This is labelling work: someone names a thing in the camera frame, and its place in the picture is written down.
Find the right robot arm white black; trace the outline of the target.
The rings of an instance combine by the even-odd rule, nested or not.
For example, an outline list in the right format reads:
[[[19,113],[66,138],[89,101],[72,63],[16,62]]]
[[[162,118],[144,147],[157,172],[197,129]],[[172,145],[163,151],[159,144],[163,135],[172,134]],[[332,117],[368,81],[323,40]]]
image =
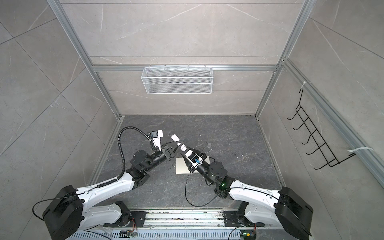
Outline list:
[[[208,164],[205,154],[188,151],[182,156],[190,172],[198,172],[207,183],[216,187],[216,196],[241,202],[236,214],[240,224],[281,226],[299,240],[308,240],[312,236],[314,210],[292,189],[267,190],[247,185],[228,176],[221,162]]]

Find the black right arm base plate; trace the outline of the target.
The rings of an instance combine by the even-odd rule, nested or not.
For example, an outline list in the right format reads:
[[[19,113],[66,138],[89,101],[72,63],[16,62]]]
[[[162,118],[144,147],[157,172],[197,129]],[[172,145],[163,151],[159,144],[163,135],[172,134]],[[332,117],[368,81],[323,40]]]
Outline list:
[[[265,223],[252,223],[236,211],[223,212],[225,227],[264,227]]]

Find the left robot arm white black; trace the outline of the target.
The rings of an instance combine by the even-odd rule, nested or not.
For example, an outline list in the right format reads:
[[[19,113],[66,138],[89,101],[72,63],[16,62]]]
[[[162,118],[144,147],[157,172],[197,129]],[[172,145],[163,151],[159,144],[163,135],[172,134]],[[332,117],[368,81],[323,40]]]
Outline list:
[[[126,205],[97,205],[138,188],[150,177],[149,171],[187,151],[184,143],[173,136],[172,142],[156,147],[152,155],[143,150],[137,151],[131,159],[131,167],[117,177],[87,187],[75,189],[69,185],[62,188],[43,212],[43,221],[51,239],[65,240],[78,230],[97,225],[125,226],[130,216]]]

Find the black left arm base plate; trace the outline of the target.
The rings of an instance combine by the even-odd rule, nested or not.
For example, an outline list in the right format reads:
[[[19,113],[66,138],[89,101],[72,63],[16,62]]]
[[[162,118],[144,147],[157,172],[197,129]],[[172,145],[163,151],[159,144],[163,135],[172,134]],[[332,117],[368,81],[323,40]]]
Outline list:
[[[119,224],[121,228],[133,228],[134,226],[142,228],[146,219],[147,212],[145,211],[134,211],[130,212],[130,215],[123,214],[122,222]]]

